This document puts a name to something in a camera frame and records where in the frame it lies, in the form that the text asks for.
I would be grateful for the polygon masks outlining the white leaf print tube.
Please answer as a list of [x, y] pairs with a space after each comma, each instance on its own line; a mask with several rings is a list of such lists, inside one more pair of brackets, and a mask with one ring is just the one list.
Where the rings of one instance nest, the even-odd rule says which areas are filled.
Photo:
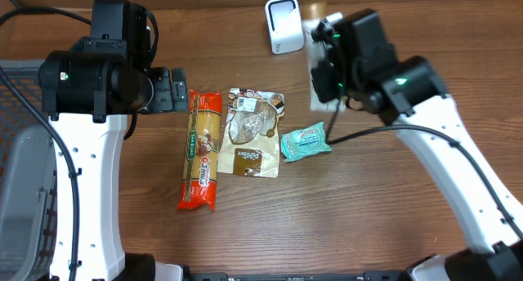
[[321, 20], [327, 18], [333, 23], [342, 19], [341, 12], [329, 14], [327, 12], [327, 2], [313, 2], [300, 6], [302, 18], [302, 32], [304, 35], [304, 49], [307, 58], [307, 71], [310, 77], [311, 102], [310, 111], [315, 112], [334, 112], [337, 109], [337, 101], [331, 100], [323, 103], [315, 93], [312, 82], [311, 69], [318, 65], [321, 58], [325, 57], [325, 45], [314, 42], [311, 36]]

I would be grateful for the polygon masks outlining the orange spaghetti pasta pack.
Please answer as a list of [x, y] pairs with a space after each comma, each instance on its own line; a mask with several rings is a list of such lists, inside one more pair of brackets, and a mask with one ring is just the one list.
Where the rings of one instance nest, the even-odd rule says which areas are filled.
[[179, 209], [215, 208], [221, 107], [220, 92], [190, 91]]

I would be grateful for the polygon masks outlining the beige brown snack pouch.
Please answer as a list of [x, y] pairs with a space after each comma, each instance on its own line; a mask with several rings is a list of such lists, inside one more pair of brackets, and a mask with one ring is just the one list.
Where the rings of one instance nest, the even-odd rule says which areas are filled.
[[217, 170], [237, 176], [276, 178], [279, 175], [279, 120], [284, 95], [232, 88]]

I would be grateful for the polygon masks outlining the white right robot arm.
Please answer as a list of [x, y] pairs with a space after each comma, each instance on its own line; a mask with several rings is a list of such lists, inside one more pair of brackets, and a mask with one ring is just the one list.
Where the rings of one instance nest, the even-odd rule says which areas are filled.
[[378, 14], [311, 30], [322, 46], [311, 66], [319, 99], [359, 101], [418, 157], [445, 197], [467, 246], [412, 264], [407, 280], [519, 280], [522, 277], [522, 206], [501, 182], [467, 132], [454, 98], [431, 63], [399, 60]]

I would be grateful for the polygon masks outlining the teal wet wipes pack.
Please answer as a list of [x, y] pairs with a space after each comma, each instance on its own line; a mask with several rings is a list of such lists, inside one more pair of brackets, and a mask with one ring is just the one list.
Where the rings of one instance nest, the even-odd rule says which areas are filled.
[[295, 162], [311, 155], [326, 153], [332, 150], [326, 143], [323, 122], [283, 134], [280, 145], [286, 163]]

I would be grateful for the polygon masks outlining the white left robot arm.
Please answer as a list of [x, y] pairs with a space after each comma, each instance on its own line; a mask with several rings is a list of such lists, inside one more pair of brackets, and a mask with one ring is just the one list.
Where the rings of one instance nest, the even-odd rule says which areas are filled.
[[54, 51], [38, 71], [56, 153], [53, 279], [114, 280], [125, 270], [119, 163], [128, 115], [147, 110], [163, 76], [154, 57], [154, 50]]

